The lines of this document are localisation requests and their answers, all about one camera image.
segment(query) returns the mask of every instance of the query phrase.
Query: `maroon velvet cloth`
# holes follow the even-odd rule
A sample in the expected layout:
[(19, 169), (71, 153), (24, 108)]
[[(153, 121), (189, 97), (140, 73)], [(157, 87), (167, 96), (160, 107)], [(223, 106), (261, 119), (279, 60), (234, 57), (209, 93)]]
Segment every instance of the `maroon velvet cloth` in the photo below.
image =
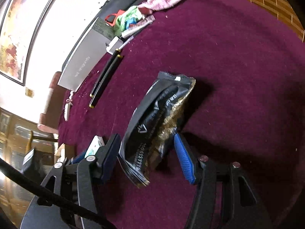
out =
[[(304, 44), (247, 0), (185, 0), (154, 16), (124, 48), (94, 109), (89, 93), (110, 55), (88, 75), (74, 94), (69, 121), (62, 115), (59, 143), (80, 153), (94, 135), (123, 136), (159, 71), (194, 77), (187, 140), (219, 162), (240, 162), (276, 225), (305, 176)], [(196, 189), (184, 179), (174, 150), (161, 165), (146, 188), (133, 186), (119, 164), (100, 187), (100, 205), (117, 228), (183, 228)]]

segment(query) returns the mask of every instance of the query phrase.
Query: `white wall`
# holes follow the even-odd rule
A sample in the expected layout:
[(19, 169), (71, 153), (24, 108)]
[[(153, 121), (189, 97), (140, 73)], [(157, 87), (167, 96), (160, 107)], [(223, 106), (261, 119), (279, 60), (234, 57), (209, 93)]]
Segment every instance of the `white wall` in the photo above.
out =
[(0, 107), (35, 123), (43, 111), (46, 92), (56, 71), (106, 0), (56, 0), (39, 30), (26, 75), (25, 87), (0, 75)]

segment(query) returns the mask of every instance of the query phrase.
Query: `gray box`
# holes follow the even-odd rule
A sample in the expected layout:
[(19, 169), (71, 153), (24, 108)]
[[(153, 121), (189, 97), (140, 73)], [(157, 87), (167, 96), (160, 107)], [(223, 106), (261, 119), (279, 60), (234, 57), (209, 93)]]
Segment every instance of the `gray box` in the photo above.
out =
[(58, 85), (76, 92), (106, 53), (106, 44), (109, 44), (111, 40), (101, 34), (103, 33), (101, 30), (97, 31), (95, 24), (98, 23), (101, 23), (100, 18), (93, 22), (77, 44), (61, 74)]

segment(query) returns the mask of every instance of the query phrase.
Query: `black and gold wet wipes package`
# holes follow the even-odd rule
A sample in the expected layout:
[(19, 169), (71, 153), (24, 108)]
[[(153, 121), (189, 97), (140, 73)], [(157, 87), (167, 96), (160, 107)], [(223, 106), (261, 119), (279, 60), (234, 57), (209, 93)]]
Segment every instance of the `black and gold wet wipes package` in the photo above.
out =
[(183, 122), (183, 113), (196, 80), (159, 72), (134, 111), (122, 139), (119, 162), (137, 186), (149, 184), (148, 172), (161, 162), (173, 145)]

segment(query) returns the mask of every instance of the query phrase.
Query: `silver screw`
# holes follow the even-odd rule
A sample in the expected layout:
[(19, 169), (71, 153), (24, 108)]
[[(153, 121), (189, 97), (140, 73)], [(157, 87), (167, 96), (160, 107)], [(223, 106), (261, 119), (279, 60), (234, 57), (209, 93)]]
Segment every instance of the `silver screw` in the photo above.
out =
[(240, 163), (239, 162), (233, 162), (232, 163), (234, 168), (240, 168)]
[(95, 156), (90, 155), (90, 156), (88, 156), (88, 157), (86, 158), (86, 160), (87, 160), (88, 162), (92, 162), (92, 161), (95, 160)]
[(63, 165), (62, 162), (57, 162), (56, 164), (54, 164), (54, 168), (59, 169), (62, 165)]
[(209, 157), (206, 156), (206, 155), (202, 155), (200, 158), (199, 158), (200, 161), (202, 162), (207, 162), (209, 160)]

